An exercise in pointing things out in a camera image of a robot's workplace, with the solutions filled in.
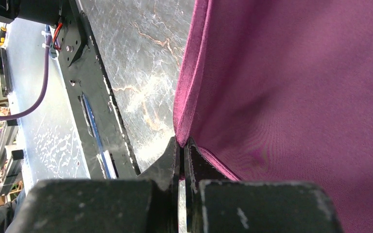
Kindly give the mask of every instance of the marble surface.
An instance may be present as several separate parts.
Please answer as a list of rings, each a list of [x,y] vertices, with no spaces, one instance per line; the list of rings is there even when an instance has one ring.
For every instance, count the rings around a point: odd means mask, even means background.
[[[7,52],[14,92],[11,110],[24,111],[37,100],[42,88],[43,24],[16,19],[8,25]],[[25,150],[22,174],[25,188],[38,180],[89,178],[77,136],[65,84],[55,60],[49,63],[49,84],[42,104],[21,118],[17,143]]]
[[[144,171],[174,136],[173,99],[194,0],[77,1]]]

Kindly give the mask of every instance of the cable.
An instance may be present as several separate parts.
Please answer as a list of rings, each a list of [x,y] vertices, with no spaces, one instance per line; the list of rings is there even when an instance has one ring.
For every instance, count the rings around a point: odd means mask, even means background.
[[[46,94],[46,90],[48,88],[49,48],[51,46],[51,40],[52,40],[52,36],[48,35],[48,37],[46,38],[46,47],[45,47],[44,81],[43,81],[43,84],[42,84],[41,94],[39,94],[38,99],[29,109],[25,110],[24,112],[14,114],[14,115],[10,115],[10,116],[0,116],[0,120],[14,120],[14,119],[24,117],[24,116],[30,114],[31,112],[33,112],[35,109],[37,109],[38,106],[42,103],[42,101],[45,97],[45,94]]]
[[[59,23],[59,24],[58,24],[58,27],[57,27],[56,30],[55,30],[55,33],[53,34],[53,47],[54,47],[56,50],[58,50],[58,51],[60,51],[61,48],[60,48],[59,46],[56,45],[56,40],[58,39],[59,31],[61,30],[62,25],[63,25],[63,23]]]
[[[103,150],[103,147],[102,147],[101,137],[99,135],[98,128],[97,128],[96,123],[95,123],[95,119],[94,119],[94,115],[92,113],[91,106],[89,105],[89,101],[84,94],[82,94],[82,99],[83,99],[83,102],[84,102],[85,107],[86,107],[86,113],[88,115],[93,134],[94,134],[96,142],[98,144],[99,153],[102,157],[103,165],[105,166],[106,178],[107,179],[112,179],[111,173],[110,173],[110,170],[109,170],[111,167],[108,166],[108,163],[106,161],[106,157],[105,157],[105,153],[104,153],[105,151]]]

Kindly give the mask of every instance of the purple cloth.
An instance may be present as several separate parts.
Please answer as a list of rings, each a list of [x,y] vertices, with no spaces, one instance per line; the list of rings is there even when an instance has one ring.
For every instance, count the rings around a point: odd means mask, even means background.
[[[174,104],[233,180],[305,180],[373,233],[373,0],[197,0]]]

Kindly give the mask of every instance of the bolt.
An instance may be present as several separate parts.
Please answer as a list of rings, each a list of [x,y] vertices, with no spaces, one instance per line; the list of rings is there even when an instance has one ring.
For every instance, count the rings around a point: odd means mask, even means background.
[[[72,51],[73,51],[73,47],[70,46],[70,45],[68,45],[68,46],[67,46],[67,51],[68,51],[68,52],[72,52]]]

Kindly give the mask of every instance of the black metal bracket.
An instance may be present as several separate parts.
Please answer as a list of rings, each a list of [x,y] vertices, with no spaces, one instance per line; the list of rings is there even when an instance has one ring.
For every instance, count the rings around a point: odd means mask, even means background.
[[[63,4],[62,22],[65,26],[58,36],[61,47],[58,60],[90,177],[104,178],[102,170],[106,165],[96,155],[107,151],[110,156],[106,159],[113,161],[117,177],[135,178],[140,170],[89,20],[85,13],[78,12],[74,0],[68,0]],[[86,113],[79,100],[83,94],[93,110],[104,151],[99,151],[97,140],[88,131]]]
[[[63,0],[0,0],[0,22],[11,23],[16,17],[54,24]]]
[[[186,229],[190,232],[197,211],[194,206],[198,199],[201,180],[228,180],[222,173],[206,161],[198,150],[194,139],[190,138],[184,147],[185,187],[186,187]]]
[[[161,198],[165,201],[157,208],[165,209],[159,224],[155,226],[157,232],[178,232],[178,193],[181,178],[182,148],[172,137],[162,156],[146,171],[138,176],[139,180],[152,180],[161,190]]]
[[[70,66],[81,57],[87,43],[87,36],[75,0],[64,1],[61,21],[63,26],[58,36],[61,48],[59,62]]]

